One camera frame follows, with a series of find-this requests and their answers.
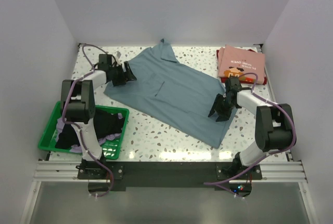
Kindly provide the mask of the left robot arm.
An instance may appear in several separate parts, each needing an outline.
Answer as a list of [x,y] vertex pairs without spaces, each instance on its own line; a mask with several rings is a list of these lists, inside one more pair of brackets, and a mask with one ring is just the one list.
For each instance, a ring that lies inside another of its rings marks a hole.
[[136,80],[127,61],[121,64],[113,55],[100,54],[99,62],[90,72],[76,80],[62,82],[62,121],[75,130],[82,149],[82,163],[87,166],[92,162],[89,172],[95,178],[105,177],[108,166],[93,123],[96,113],[94,90],[108,82],[122,86]]

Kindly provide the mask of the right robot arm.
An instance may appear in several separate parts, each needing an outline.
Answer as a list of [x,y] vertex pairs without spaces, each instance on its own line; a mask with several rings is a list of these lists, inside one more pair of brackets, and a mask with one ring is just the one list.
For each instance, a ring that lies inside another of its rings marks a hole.
[[243,179],[267,156],[283,152],[296,144],[296,130],[292,109],[288,104],[277,104],[254,92],[253,88],[241,86],[238,77],[231,76],[225,81],[225,95],[215,97],[209,117],[217,114],[217,122],[226,122],[234,109],[244,108],[255,117],[254,142],[237,153],[229,168],[229,176]]

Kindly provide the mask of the blue t-shirt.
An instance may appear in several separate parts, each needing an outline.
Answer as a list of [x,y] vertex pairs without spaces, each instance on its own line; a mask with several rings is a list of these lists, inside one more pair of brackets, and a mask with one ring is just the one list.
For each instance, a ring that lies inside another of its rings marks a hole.
[[108,83],[106,96],[215,149],[220,146],[232,122],[208,116],[216,95],[225,93],[220,80],[180,63],[165,40],[143,50],[129,65],[137,80],[121,86]]

